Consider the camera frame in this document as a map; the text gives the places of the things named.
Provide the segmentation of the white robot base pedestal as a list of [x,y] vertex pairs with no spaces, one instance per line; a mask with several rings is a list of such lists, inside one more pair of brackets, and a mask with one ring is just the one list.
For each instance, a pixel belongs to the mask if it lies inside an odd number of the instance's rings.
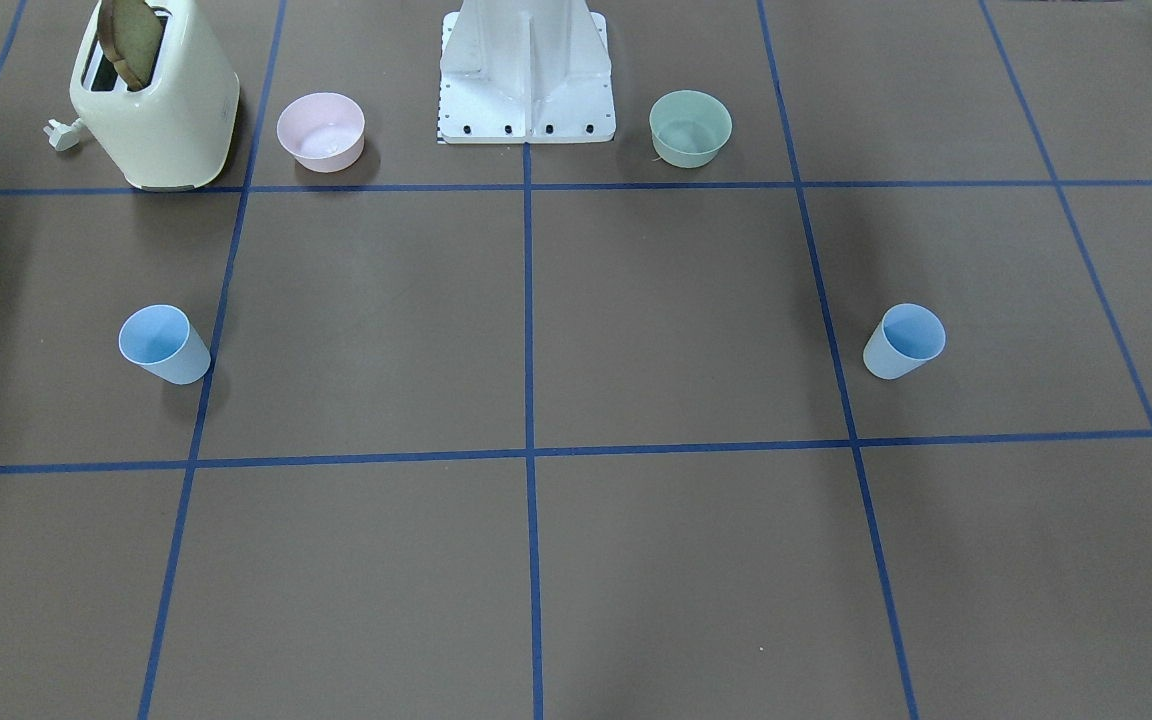
[[463,1],[444,15],[440,50],[438,141],[616,137],[608,23],[585,1]]

